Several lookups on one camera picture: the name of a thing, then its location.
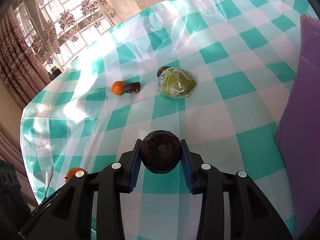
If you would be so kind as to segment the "green white checkered tablecloth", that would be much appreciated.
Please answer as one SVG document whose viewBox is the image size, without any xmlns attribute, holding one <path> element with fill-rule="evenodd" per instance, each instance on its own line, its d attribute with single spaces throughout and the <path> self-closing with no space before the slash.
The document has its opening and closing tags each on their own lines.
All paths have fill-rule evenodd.
<svg viewBox="0 0 320 240">
<path fill-rule="evenodd" d="M 21 146 L 38 202 L 167 130 L 220 171 L 244 170 L 290 232 L 274 134 L 298 66 L 307 0 L 168 0 L 114 27 L 25 107 Z"/>
</svg>

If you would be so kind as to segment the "floral lace curtain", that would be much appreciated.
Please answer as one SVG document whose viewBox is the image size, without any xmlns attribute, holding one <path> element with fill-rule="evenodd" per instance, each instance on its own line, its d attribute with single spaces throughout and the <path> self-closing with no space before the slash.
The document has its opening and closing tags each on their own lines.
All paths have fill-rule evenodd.
<svg viewBox="0 0 320 240">
<path fill-rule="evenodd" d="M 48 72 L 67 69 L 120 23 L 110 0 L 15 0 L 12 8 L 25 42 Z"/>
</svg>

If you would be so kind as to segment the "green apple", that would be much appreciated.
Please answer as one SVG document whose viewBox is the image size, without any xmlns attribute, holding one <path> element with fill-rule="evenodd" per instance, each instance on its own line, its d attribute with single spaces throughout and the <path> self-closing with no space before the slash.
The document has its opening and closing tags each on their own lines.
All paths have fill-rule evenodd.
<svg viewBox="0 0 320 240">
<path fill-rule="evenodd" d="M 169 67 L 158 77 L 158 91 L 169 98 L 189 96 L 197 85 L 193 74 L 180 67 Z"/>
</svg>

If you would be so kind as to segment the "dark round dried fruit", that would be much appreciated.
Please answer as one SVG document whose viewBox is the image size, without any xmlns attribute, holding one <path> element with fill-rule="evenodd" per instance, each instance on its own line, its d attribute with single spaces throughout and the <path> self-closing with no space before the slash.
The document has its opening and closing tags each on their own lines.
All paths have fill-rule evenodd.
<svg viewBox="0 0 320 240">
<path fill-rule="evenodd" d="M 182 146 L 179 138 L 170 131 L 153 131 L 142 140 L 141 160 L 154 174 L 171 172 L 180 162 L 181 156 Z"/>
</svg>

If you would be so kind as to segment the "small dark dried fruit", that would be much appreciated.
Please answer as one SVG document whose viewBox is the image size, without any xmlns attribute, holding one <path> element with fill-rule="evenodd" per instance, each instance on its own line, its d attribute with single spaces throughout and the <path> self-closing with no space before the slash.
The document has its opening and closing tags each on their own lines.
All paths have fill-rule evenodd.
<svg viewBox="0 0 320 240">
<path fill-rule="evenodd" d="M 161 66 L 161 68 L 159 68 L 159 70 L 157 71 L 157 77 L 160 77 L 160 75 L 165 72 L 169 67 L 167 66 Z"/>
</svg>

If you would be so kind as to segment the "dark brown dried fruit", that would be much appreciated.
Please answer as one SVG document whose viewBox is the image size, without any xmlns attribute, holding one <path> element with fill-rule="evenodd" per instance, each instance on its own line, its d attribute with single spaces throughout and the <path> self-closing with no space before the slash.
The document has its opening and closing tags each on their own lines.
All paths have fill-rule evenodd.
<svg viewBox="0 0 320 240">
<path fill-rule="evenodd" d="M 130 82 L 123 85 L 123 92 L 127 94 L 137 94 L 141 88 L 140 82 Z"/>
</svg>

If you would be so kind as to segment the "small orange on table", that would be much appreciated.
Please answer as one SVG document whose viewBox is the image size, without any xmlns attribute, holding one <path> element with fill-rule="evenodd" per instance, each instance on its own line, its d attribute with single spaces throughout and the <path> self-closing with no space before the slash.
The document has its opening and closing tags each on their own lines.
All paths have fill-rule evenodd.
<svg viewBox="0 0 320 240">
<path fill-rule="evenodd" d="M 123 81 L 116 81 L 112 86 L 111 86 L 111 92 L 116 95 L 120 96 L 124 92 L 124 87 L 125 83 Z"/>
</svg>

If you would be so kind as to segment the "brown patterned drape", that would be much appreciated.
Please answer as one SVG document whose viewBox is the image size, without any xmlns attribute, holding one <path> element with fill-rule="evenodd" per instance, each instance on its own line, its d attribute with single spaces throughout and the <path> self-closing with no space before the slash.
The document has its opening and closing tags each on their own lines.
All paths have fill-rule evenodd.
<svg viewBox="0 0 320 240">
<path fill-rule="evenodd" d="M 1 79 L 23 109 L 51 80 L 36 54 L 27 45 L 12 7 L 1 19 Z"/>
</svg>

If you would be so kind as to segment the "purple cardboard box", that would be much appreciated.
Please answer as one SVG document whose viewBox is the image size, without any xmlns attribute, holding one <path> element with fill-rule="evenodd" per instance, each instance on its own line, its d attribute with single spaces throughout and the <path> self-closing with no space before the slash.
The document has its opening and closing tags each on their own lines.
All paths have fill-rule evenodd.
<svg viewBox="0 0 320 240">
<path fill-rule="evenodd" d="M 276 130 L 295 208 L 295 237 L 319 239 L 319 20 L 300 17 L 296 76 Z"/>
</svg>

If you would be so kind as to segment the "black device on sill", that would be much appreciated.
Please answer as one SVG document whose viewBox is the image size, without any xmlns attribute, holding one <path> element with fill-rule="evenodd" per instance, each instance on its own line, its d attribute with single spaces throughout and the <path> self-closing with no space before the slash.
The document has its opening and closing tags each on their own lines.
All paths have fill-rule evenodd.
<svg viewBox="0 0 320 240">
<path fill-rule="evenodd" d="M 60 68 L 57 68 L 54 66 L 49 72 L 49 78 L 53 81 L 55 78 L 57 78 L 61 74 Z"/>
</svg>

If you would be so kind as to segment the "large orange tangerine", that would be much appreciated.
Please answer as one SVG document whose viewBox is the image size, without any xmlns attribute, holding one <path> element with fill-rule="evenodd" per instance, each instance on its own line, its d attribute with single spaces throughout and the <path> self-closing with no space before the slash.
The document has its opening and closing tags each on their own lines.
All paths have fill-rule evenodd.
<svg viewBox="0 0 320 240">
<path fill-rule="evenodd" d="M 85 169 L 80 167 L 73 167 L 67 172 L 65 176 L 65 183 L 68 183 L 74 176 L 81 177 L 84 174 L 88 174 L 88 172 Z"/>
</svg>

